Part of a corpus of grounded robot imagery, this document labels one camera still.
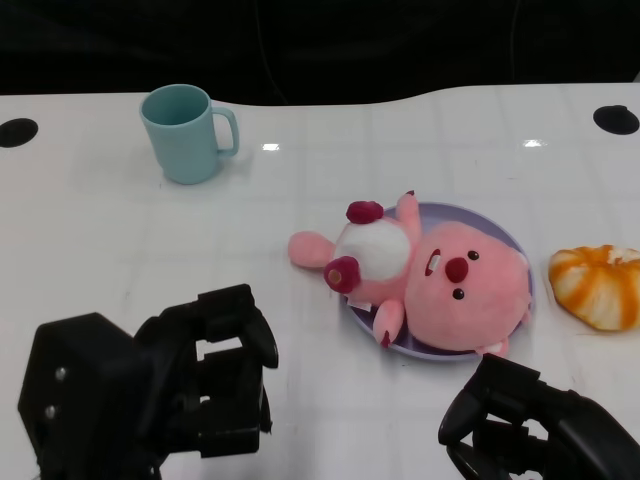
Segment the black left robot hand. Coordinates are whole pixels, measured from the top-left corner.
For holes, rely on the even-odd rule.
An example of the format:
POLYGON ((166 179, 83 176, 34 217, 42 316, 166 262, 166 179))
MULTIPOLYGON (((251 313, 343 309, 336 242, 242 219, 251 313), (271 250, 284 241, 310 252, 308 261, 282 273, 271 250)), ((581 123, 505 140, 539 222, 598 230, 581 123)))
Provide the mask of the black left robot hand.
POLYGON ((274 335, 240 284, 128 334, 98 313, 34 336, 18 411, 43 479, 157 479, 166 458, 254 453, 272 428, 274 335))

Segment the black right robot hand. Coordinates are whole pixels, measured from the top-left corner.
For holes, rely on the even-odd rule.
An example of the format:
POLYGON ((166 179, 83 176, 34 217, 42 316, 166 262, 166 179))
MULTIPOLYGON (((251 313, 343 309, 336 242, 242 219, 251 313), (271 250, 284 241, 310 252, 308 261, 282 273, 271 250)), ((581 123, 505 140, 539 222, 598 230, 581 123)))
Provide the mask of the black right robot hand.
POLYGON ((492 354, 449 406, 438 441, 466 479, 639 477, 638 442, 600 404, 492 354))

